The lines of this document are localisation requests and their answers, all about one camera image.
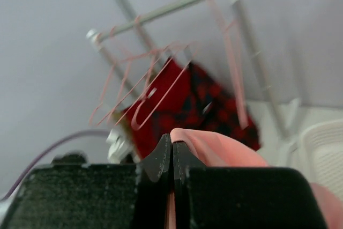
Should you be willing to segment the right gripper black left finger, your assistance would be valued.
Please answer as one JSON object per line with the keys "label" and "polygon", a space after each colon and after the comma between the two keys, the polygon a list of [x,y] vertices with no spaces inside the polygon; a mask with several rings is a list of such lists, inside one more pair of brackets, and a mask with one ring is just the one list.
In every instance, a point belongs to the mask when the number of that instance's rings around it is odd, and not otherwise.
{"label": "right gripper black left finger", "polygon": [[137,164],[39,166],[23,181],[1,228],[164,228],[169,135]]}

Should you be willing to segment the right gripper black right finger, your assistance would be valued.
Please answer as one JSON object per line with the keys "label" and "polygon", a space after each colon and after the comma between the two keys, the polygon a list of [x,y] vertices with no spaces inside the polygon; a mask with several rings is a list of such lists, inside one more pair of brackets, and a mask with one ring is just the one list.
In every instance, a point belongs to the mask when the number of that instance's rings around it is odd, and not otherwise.
{"label": "right gripper black right finger", "polygon": [[177,228],[327,228],[305,177],[286,167],[210,167],[173,144]]}

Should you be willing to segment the pink skirt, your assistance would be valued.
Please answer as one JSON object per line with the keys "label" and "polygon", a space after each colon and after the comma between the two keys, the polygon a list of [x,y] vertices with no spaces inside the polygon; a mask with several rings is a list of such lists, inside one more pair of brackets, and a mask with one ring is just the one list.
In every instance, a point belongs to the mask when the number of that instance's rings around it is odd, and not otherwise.
{"label": "pink skirt", "polygon": [[[270,167],[255,151],[230,137],[210,131],[175,128],[171,142],[185,142],[191,153],[208,166]],[[327,188],[311,183],[319,208],[328,228],[342,228],[342,203]]]}

